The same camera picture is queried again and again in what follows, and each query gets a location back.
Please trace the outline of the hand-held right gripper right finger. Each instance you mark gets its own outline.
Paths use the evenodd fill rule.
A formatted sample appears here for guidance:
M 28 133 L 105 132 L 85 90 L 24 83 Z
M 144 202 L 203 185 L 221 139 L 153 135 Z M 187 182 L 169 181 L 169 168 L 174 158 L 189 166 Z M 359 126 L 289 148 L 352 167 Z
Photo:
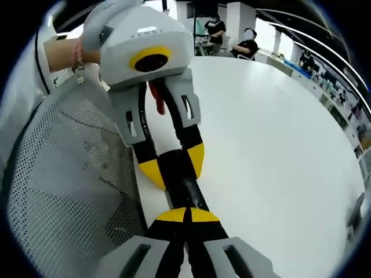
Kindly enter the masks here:
M 210 211 L 190 209 L 185 235 L 194 277 L 278 277 L 269 258 L 239 237 L 229 237 Z

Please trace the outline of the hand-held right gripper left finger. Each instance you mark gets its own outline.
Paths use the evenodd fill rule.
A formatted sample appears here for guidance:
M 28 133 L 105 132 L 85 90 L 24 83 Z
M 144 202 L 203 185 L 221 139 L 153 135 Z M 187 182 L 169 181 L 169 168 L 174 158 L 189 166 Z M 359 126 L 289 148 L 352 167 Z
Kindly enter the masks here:
M 133 236 L 106 254 L 97 277 L 178 277 L 184 261 L 186 207 L 158 216 L 144 236 Z

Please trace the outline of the person's left hand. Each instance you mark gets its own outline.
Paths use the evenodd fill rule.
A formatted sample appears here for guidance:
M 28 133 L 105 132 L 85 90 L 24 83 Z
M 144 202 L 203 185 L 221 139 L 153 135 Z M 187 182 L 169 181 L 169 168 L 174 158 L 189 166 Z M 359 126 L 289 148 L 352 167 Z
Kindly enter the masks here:
M 100 64 L 100 50 L 86 50 L 81 47 L 81 58 L 84 64 Z

